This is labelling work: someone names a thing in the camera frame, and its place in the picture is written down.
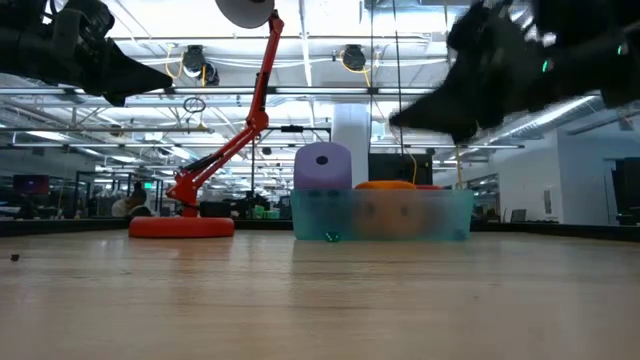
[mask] purple cylinder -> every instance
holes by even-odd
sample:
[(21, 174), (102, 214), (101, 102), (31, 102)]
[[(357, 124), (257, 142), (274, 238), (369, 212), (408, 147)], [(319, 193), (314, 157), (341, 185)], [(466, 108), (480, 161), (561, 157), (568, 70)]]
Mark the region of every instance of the purple cylinder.
[(295, 189), (351, 189), (351, 153), (346, 147), (319, 142), (296, 152)]

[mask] clear plastic bin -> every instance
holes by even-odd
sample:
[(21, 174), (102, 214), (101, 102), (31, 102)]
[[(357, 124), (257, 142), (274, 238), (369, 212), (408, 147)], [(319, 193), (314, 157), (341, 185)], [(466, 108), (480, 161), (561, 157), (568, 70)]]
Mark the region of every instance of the clear plastic bin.
[(466, 190), (294, 190), (298, 240), (462, 241), (473, 192)]

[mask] green object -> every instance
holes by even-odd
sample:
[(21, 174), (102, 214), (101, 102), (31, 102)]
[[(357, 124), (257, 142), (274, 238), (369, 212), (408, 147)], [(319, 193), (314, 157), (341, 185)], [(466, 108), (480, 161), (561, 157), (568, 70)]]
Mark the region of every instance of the green object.
[(325, 234), (327, 236), (327, 242), (338, 242), (340, 241), (340, 235), (335, 232), (328, 232)]
[(260, 205), (256, 205), (253, 208), (253, 218), (254, 219), (264, 219), (264, 207)]
[(278, 220), (280, 219), (280, 211), (279, 210), (265, 211), (264, 218), (269, 220)]

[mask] white column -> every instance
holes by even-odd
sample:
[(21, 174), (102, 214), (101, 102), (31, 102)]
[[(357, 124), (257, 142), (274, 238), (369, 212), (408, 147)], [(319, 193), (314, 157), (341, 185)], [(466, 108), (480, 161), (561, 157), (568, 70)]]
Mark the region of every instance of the white column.
[(351, 151), (353, 186), (369, 180), (369, 106), (336, 104), (333, 110), (331, 136)]

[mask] wooden table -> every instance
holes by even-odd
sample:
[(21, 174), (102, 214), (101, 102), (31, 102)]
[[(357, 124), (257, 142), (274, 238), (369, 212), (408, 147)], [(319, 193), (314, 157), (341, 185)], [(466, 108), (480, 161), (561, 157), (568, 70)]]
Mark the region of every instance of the wooden table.
[(0, 239), (7, 360), (637, 360), (639, 336), (629, 243)]

